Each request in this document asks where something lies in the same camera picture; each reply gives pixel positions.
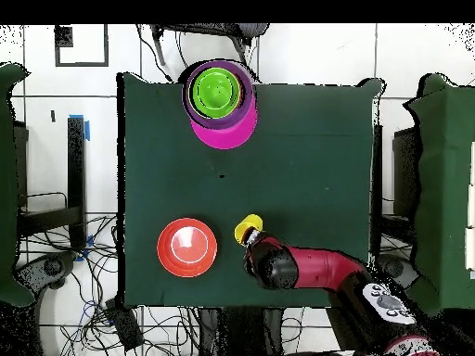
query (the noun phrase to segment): green cloth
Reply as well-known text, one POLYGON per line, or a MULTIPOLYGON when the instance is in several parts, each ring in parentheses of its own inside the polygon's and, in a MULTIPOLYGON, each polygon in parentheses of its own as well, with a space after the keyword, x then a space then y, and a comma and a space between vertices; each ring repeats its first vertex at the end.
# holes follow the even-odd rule
POLYGON ((28 72, 19 64, 0 63, 0 301, 13 306, 28 306, 33 294, 17 283, 13 267, 18 260, 17 247, 17 158, 13 134, 11 92, 28 72))
POLYGON ((475 88, 446 81, 442 74, 424 77, 422 94, 405 105, 414 111, 423 146, 415 217, 416 266, 422 277, 408 294, 429 314, 475 308, 475 280, 465 268, 475 88))
POLYGON ((234 228, 256 213, 264 230, 291 245, 367 261, 372 102, 381 80, 361 87, 257 85, 253 135, 218 150, 193 133, 181 84, 123 78, 125 304, 329 305, 321 289, 258 287, 244 271, 234 228), (181 217, 206 223, 218 243, 213 266, 196 278, 168 273, 157 257, 160 232, 181 217))

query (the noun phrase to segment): chair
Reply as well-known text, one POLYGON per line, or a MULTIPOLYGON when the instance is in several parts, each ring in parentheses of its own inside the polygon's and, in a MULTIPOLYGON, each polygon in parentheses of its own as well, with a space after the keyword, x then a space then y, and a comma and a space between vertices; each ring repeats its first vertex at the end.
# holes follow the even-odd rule
POLYGON ((250 46, 252 38, 263 35, 269 23, 184 23, 184 24, 151 24, 152 37, 159 61, 162 66, 165 65, 163 53, 161 52, 160 38, 163 36, 165 30, 172 32, 197 32, 201 34, 210 35, 224 35, 231 39, 234 47, 239 54, 242 63, 246 64, 244 53, 246 52, 246 45, 250 46))
POLYGON ((83 119, 68 119, 68 207, 28 212, 26 146, 28 130, 13 119, 9 95, 28 75, 19 64, 0 63, 0 356, 43 356, 39 310, 48 287, 60 288, 86 243, 83 119), (71 247, 17 268, 19 239, 68 225, 71 247))

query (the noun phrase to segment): red bowl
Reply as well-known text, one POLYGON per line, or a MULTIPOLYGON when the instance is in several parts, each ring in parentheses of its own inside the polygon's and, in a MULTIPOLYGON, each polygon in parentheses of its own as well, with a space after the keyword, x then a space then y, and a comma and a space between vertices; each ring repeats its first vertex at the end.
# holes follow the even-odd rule
POLYGON ((214 262, 217 243, 203 222, 183 218, 170 222, 159 236, 157 254, 163 267, 179 277, 196 277, 214 262))

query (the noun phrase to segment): yellow cap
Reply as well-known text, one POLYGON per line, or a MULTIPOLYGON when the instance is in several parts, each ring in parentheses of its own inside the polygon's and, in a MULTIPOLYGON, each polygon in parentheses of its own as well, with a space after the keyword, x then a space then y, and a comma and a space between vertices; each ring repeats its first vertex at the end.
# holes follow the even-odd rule
POLYGON ((257 229, 258 231, 262 231, 263 219, 257 214, 250 214, 236 226, 234 229, 234 238, 240 245, 242 245, 242 237, 251 227, 257 229))

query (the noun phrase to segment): lime green bowl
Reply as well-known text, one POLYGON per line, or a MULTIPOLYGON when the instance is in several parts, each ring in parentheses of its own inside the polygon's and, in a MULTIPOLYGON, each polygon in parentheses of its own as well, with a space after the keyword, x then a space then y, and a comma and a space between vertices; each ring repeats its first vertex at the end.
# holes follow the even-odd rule
POLYGON ((221 119, 239 103, 241 91, 238 78, 228 70, 213 67, 200 73, 189 87, 191 106, 201 117, 221 119))

